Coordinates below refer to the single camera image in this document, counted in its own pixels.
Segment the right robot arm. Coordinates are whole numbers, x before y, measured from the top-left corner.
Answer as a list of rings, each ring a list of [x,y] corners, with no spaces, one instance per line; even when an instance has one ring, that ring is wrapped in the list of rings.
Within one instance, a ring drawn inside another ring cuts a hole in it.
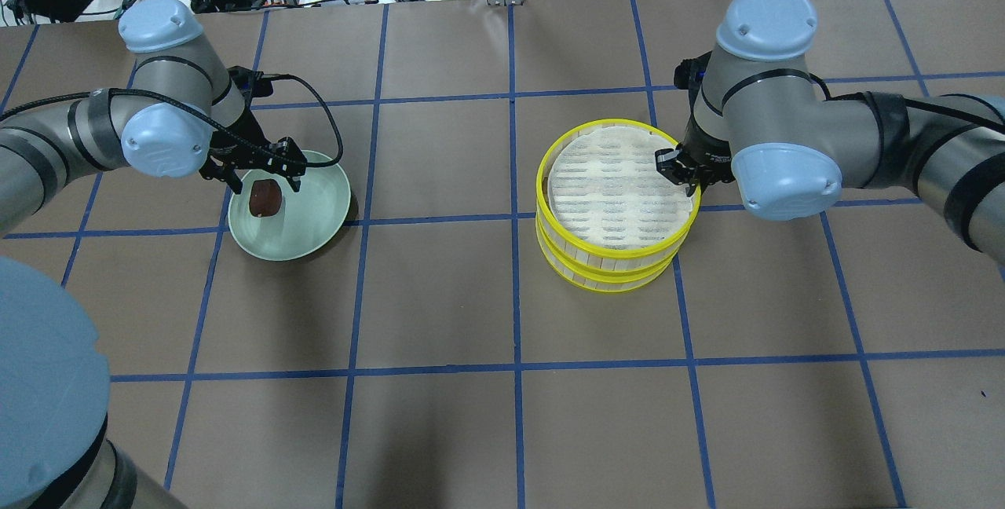
[[[688,194],[736,183],[744,209],[768,222],[826,211],[844,189],[902,187],[1002,263],[1002,98],[833,97],[806,65],[818,27],[809,0],[732,0],[713,50],[676,68],[690,115],[656,171]]]

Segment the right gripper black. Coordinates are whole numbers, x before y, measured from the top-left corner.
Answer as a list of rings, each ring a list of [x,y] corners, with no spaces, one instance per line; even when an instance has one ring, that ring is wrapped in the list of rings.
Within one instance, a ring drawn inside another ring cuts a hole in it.
[[[675,185],[685,186],[686,195],[711,185],[735,182],[729,142],[711,136],[696,120],[689,120],[685,140],[673,148],[656,151],[656,171]]]

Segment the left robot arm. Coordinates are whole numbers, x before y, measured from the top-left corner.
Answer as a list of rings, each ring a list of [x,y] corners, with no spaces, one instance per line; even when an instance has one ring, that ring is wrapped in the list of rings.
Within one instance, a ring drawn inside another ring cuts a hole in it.
[[[254,77],[221,62],[177,0],[148,0],[118,22],[136,57],[130,88],[58,95],[2,115],[2,232],[69,183],[132,167],[200,174],[242,189],[262,170],[298,189],[308,168],[288,137],[265,139],[249,108]],[[44,273],[2,259],[2,506],[181,508],[108,437],[110,365],[82,305]]]

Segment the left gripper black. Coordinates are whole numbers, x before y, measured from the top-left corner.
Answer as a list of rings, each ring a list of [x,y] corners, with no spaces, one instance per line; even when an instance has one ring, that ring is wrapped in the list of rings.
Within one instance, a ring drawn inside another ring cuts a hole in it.
[[[255,116],[244,112],[233,125],[212,133],[209,155],[198,173],[240,194],[243,184],[238,170],[264,171],[286,179],[292,191],[298,192],[306,164],[308,159],[294,139],[267,140]]]

